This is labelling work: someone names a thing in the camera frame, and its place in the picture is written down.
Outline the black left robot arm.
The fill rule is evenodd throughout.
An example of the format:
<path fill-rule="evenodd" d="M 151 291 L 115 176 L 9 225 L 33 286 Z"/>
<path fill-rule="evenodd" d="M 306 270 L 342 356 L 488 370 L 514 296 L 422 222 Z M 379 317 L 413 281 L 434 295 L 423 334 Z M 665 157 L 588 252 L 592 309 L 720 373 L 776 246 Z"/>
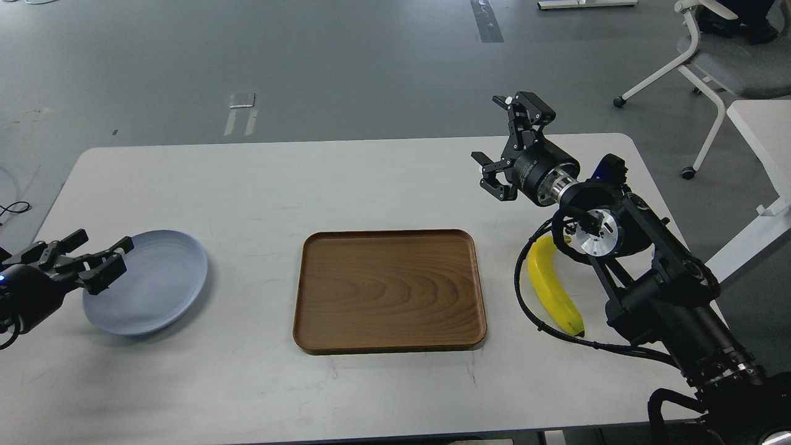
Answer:
<path fill-rule="evenodd" d="M 72 257 L 87 240 L 87 232 L 79 229 L 61 240 L 37 240 L 17 253 L 2 250 L 2 334 L 9 335 L 2 349 L 53 315 L 71 291 L 99 295 L 126 273 L 124 257 L 135 248 L 131 237 L 107 250 Z"/>

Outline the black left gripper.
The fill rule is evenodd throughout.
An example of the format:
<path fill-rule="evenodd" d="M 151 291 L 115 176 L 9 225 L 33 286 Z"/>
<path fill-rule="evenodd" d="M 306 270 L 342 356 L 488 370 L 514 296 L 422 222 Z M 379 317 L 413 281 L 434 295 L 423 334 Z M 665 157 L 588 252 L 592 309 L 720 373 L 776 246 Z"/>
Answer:
<path fill-rule="evenodd" d="M 65 239 L 34 242 L 17 253 L 2 250 L 2 334 L 26 334 L 62 307 L 65 296 L 77 288 L 99 295 L 126 273 L 124 255 L 135 244 L 123 237 L 107 250 L 67 257 L 87 243 L 87 232 L 79 229 Z M 49 275 L 34 267 L 51 266 Z"/>

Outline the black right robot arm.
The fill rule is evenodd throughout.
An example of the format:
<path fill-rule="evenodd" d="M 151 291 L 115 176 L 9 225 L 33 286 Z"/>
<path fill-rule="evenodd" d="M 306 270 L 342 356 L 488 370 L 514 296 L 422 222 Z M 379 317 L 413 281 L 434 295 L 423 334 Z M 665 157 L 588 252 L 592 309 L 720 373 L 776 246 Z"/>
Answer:
<path fill-rule="evenodd" d="M 602 157 L 581 181 L 579 161 L 543 133 L 556 112 L 539 96 L 495 95 L 508 114 L 509 140 L 500 160 L 479 151 L 481 187 L 500 201 L 524 194 L 537 206 L 557 205 L 520 251 L 514 269 L 517 301 L 539 331 L 559 340 L 680 370 L 695 396 L 654 391 L 648 402 L 653 443 L 667 444 L 662 406 L 670 402 L 700 414 L 700 425 L 722 444 L 788 444 L 789 373 L 768 376 L 735 338 L 711 302 L 720 295 L 714 273 L 690 253 L 647 202 L 627 185 L 619 156 Z M 627 345 L 583 341 L 539 320 L 522 298 L 520 274 L 538 240 L 590 265 L 607 293 L 607 324 Z"/>

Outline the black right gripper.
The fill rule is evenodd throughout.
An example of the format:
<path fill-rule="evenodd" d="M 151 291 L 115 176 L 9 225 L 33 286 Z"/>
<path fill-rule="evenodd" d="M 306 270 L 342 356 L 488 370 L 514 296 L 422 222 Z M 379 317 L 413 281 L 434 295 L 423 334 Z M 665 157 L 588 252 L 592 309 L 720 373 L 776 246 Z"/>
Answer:
<path fill-rule="evenodd" d="M 493 102 L 508 114 L 509 140 L 505 158 L 496 163 L 483 152 L 471 152 L 482 174 L 481 188 L 499 201 L 516 200 L 518 190 L 534 205 L 553 205 L 557 198 L 551 196 L 556 180 L 552 172 L 562 170 L 577 179 L 581 171 L 579 161 L 543 135 L 546 125 L 556 119 L 556 110 L 532 92 L 494 95 Z M 500 182 L 498 174 L 505 174 L 509 184 Z"/>

